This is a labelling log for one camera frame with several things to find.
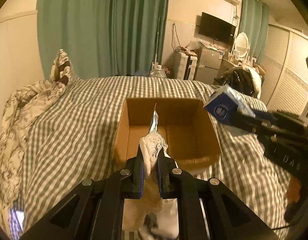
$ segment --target blue tissue package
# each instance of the blue tissue package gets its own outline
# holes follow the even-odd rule
[[[244,99],[236,90],[229,85],[218,88],[209,97],[204,108],[210,112],[219,122],[231,125],[231,113],[238,111],[242,114],[254,117],[252,109],[245,103]]]

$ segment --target television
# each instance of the television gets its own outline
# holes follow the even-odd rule
[[[213,15],[202,12],[198,33],[214,40],[232,44],[236,27]]]

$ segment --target curtain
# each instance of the curtain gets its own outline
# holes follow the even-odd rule
[[[251,43],[250,58],[262,59],[269,26],[270,9],[257,0],[242,0],[242,14],[239,33],[246,33]]]
[[[168,0],[37,0],[37,32],[47,78],[59,49],[83,78],[148,72],[163,51]]]

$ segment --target open cardboard box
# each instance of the open cardboard box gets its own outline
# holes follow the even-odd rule
[[[207,168],[222,151],[203,102],[189,98],[127,98],[121,112],[114,159],[118,168],[135,157],[141,137],[148,134],[154,106],[158,133],[168,144],[167,153],[186,171]]]

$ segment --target black plastic bag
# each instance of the black plastic bag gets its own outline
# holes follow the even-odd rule
[[[231,88],[244,95],[252,97],[255,93],[251,74],[243,69],[235,69],[215,80],[220,85],[228,84]]]

